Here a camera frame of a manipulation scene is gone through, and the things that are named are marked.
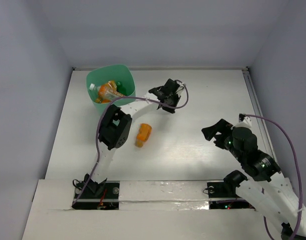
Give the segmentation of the orange juice bottle barcode label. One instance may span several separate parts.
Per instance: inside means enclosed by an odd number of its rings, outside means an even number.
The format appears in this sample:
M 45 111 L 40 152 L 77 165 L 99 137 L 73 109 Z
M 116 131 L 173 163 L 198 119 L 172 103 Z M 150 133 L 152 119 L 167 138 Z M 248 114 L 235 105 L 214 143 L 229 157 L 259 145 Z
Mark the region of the orange juice bottle barcode label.
M 138 134 L 136 136 L 135 146 L 139 148 L 143 147 L 145 143 L 148 141 L 151 131 L 152 131 L 151 125 L 142 123 L 139 127 Z

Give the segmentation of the green plastic bottle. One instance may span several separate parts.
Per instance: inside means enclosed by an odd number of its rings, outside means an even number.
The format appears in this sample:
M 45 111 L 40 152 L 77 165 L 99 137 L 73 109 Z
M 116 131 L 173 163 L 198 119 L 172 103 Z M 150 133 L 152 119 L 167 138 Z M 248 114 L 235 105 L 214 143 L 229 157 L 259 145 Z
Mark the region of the green plastic bottle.
M 124 95 L 124 96 L 127 96 L 127 95 L 128 95 L 127 89 L 125 88 L 125 86 L 123 85 L 122 82 L 117 81 L 117 82 L 116 82 L 116 86 L 117 86 L 116 89 L 117 89 L 117 91 L 118 91 L 119 93 L 121 93 L 121 94 Z

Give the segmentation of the orange label clear tea bottle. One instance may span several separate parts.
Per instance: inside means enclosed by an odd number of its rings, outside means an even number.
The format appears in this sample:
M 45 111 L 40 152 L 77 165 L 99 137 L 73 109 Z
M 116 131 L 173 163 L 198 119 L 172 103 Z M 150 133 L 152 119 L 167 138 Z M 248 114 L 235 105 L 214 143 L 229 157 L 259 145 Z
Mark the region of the orange label clear tea bottle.
M 116 87 L 116 82 L 114 80 L 110 80 L 107 83 L 102 84 L 101 86 L 91 83 L 89 86 L 89 90 L 95 97 L 95 100 L 97 98 L 103 98 L 112 101 L 116 98 L 124 96 L 117 91 Z

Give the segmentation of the orange juice bottle gold cap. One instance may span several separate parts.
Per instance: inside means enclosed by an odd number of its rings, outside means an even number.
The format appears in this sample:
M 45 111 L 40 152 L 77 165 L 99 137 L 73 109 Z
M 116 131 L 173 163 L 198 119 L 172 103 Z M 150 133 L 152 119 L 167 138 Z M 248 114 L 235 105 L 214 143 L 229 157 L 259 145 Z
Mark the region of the orange juice bottle gold cap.
M 110 100 L 98 97 L 94 102 L 97 103 L 97 104 L 105 104 L 105 103 L 107 104 L 107 103 L 110 102 Z

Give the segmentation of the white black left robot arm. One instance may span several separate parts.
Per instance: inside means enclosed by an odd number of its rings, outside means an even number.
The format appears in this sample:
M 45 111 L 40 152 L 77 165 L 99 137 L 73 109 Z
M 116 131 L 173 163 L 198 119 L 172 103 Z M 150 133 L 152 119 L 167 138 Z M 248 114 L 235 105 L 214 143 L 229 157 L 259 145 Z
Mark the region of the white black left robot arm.
M 135 120 L 159 109 L 173 114 L 176 109 L 185 107 L 188 100 L 186 84 L 168 79 L 164 85 L 150 89 L 143 97 L 121 96 L 109 102 L 96 129 L 96 162 L 80 184 L 80 192 L 87 191 L 94 198 L 102 195 L 107 181 L 106 169 L 115 151 L 126 143 Z

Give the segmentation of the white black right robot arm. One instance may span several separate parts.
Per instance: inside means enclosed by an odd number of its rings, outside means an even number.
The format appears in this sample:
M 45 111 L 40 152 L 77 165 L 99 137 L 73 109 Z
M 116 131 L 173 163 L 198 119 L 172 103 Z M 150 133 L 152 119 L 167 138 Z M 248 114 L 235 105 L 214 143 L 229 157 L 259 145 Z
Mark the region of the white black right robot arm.
M 224 177 L 223 191 L 246 200 L 280 232 L 281 239 L 306 240 L 303 199 L 295 194 L 273 157 L 259 150 L 251 127 L 251 119 L 242 114 L 236 125 L 221 119 L 202 129 L 207 141 L 230 152 L 241 165 L 242 171 Z

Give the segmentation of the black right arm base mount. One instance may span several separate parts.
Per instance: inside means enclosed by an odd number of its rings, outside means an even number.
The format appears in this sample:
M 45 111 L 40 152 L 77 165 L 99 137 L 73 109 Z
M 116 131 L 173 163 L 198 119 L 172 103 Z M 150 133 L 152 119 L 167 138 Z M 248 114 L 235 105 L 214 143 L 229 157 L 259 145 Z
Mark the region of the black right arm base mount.
M 255 209 L 246 200 L 230 191 L 222 180 L 208 181 L 203 193 L 208 196 L 210 210 Z

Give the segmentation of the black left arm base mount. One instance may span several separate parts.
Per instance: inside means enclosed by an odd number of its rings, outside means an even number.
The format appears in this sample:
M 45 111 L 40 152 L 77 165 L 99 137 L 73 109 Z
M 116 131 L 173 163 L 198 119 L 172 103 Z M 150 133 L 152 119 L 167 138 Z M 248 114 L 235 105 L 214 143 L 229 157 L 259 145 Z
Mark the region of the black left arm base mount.
M 118 210 L 119 188 L 119 181 L 108 181 L 98 196 L 86 188 L 72 208 L 75 210 Z

